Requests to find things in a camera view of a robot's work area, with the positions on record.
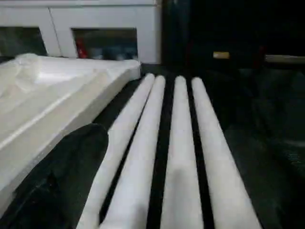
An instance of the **black surface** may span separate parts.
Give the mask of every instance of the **black surface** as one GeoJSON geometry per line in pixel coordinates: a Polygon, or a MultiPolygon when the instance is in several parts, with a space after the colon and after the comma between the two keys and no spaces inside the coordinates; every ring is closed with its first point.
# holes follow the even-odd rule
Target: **black surface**
{"type": "Polygon", "coordinates": [[[98,124],[65,136],[19,185],[1,228],[76,228],[107,146],[108,134],[98,124]]]}
{"type": "MultiPolygon", "coordinates": [[[[204,225],[213,229],[203,153],[190,82],[197,69],[144,65],[142,73],[166,78],[147,228],[159,228],[177,75],[187,79],[204,225]]],[[[300,70],[200,69],[211,102],[264,229],[305,227],[305,76],[300,70]]],[[[94,122],[108,130],[133,94],[139,80],[128,83],[94,122]]],[[[104,219],[127,156],[120,164],[101,209],[104,219]]]]}

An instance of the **white container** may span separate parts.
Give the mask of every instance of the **white container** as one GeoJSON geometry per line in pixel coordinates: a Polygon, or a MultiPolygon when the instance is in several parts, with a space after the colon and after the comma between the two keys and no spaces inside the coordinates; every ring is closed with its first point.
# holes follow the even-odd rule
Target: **white container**
{"type": "Polygon", "coordinates": [[[90,123],[129,80],[140,76],[137,61],[24,55],[13,62],[21,66],[20,71],[15,84],[4,89],[9,96],[0,97],[0,106],[10,106],[0,120],[14,117],[5,123],[5,132],[0,128],[0,212],[16,187],[66,134],[90,123]],[[46,92],[50,86],[54,90],[46,92]],[[45,102],[45,98],[54,100],[45,102]]]}

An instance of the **red object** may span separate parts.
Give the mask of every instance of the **red object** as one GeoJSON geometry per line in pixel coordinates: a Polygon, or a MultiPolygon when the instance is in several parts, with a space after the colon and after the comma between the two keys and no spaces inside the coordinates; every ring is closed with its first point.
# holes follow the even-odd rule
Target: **red object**
{"type": "Polygon", "coordinates": [[[84,42],[82,41],[82,39],[80,39],[80,38],[76,39],[76,47],[77,47],[77,53],[78,53],[79,58],[81,58],[81,59],[88,58],[88,53],[85,49],[85,45],[84,45],[84,42]]]}

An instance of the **cabinet door frame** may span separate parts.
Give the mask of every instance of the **cabinet door frame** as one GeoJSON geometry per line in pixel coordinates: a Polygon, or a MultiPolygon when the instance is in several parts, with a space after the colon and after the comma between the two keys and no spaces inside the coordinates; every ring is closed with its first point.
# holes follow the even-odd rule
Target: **cabinet door frame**
{"type": "Polygon", "coordinates": [[[38,27],[47,54],[61,56],[48,8],[0,8],[0,27],[38,27]]]}
{"type": "Polygon", "coordinates": [[[159,6],[50,8],[50,12],[64,57],[78,57],[73,28],[135,28],[139,60],[144,63],[160,63],[161,7],[159,6]]]}

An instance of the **ceramic rod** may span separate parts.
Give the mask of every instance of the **ceramic rod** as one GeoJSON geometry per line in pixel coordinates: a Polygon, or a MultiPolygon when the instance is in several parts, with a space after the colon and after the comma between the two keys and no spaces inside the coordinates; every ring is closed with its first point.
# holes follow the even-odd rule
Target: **ceramic rod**
{"type": "Polygon", "coordinates": [[[193,79],[192,88],[215,229],[260,229],[202,80],[193,79]]]}
{"type": "Polygon", "coordinates": [[[203,229],[186,81],[175,80],[161,229],[203,229]]]}
{"type": "Polygon", "coordinates": [[[145,229],[165,79],[158,76],[100,229],[145,229]]]}
{"type": "Polygon", "coordinates": [[[107,152],[94,177],[77,229],[98,228],[101,206],[141,115],[154,79],[152,74],[148,74],[143,79],[108,131],[107,152]]]}

